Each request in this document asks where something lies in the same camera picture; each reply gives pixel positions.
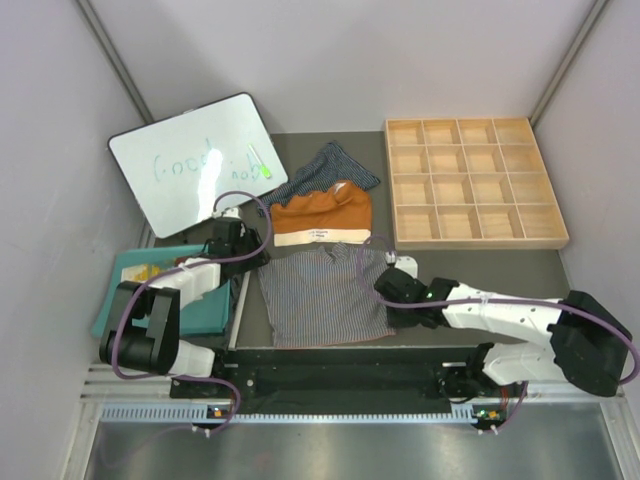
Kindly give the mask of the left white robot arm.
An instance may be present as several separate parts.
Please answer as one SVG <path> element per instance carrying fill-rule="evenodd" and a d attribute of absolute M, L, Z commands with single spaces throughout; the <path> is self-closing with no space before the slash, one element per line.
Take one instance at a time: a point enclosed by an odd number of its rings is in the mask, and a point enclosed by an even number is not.
<path fill-rule="evenodd" d="M 122 368 L 138 371 L 141 378 L 186 376 L 203 395 L 220 394 L 227 374 L 215 365 L 214 350 L 181 339 L 181 311 L 269 261 L 257 229 L 234 217 L 216 220 L 198 253 L 144 282 L 120 282 L 101 337 L 100 360 L 122 378 Z"/>

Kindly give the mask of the grey striped underwear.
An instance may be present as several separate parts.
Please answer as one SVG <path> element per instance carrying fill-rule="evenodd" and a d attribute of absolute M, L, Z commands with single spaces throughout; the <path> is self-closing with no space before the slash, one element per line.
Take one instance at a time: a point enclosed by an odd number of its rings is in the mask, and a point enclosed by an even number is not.
<path fill-rule="evenodd" d="M 372 285 L 387 269 L 381 251 L 338 243 L 293 253 L 258 270 L 273 345 L 299 349 L 392 336 L 386 308 L 359 283 Z"/>

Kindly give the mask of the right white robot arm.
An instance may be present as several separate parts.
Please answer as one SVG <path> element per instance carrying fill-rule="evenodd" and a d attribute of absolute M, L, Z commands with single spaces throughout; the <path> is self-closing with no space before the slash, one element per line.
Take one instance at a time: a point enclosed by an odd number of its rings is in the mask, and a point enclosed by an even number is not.
<path fill-rule="evenodd" d="M 526 299 L 487 292 L 456 280 L 428 285 L 388 268 L 375 282 L 393 328 L 422 325 L 482 330 L 511 338 L 484 343 L 459 378 L 464 395 L 487 396 L 515 382 L 566 381 L 600 397 L 622 383 L 630 332 L 592 295 L 572 290 L 563 299 Z"/>

